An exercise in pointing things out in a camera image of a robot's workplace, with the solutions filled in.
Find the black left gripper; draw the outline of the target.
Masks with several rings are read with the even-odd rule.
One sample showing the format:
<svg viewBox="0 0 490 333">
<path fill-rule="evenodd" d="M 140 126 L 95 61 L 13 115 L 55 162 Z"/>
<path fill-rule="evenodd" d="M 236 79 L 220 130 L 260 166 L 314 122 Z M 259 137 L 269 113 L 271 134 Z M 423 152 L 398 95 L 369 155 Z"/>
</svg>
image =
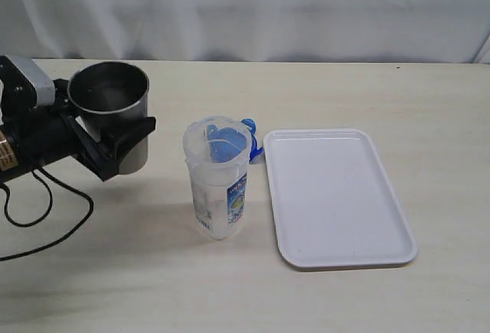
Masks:
<svg viewBox="0 0 490 333">
<path fill-rule="evenodd" d="M 115 176 L 118 165 L 144 165 L 148 136 L 156 129 L 152 116 L 107 126 L 100 141 L 77 122 L 78 113 L 67 97 L 68 81 L 53 80 L 56 94 L 51 106 L 35 106 L 34 87 L 1 56 L 1 180 L 10 181 L 35 169 L 72 156 L 100 180 Z"/>
</svg>

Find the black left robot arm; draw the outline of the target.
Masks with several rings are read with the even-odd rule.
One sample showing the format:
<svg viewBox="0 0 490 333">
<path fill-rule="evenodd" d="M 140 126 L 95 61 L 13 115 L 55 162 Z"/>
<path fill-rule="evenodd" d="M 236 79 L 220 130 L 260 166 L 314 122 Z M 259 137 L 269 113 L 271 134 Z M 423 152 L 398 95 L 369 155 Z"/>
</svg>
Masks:
<svg viewBox="0 0 490 333">
<path fill-rule="evenodd" d="M 3 55 L 1 82 L 3 182 L 66 157 L 102 181 L 145 165 L 156 119 L 139 67 L 103 61 L 54 80 L 30 58 Z"/>
</svg>

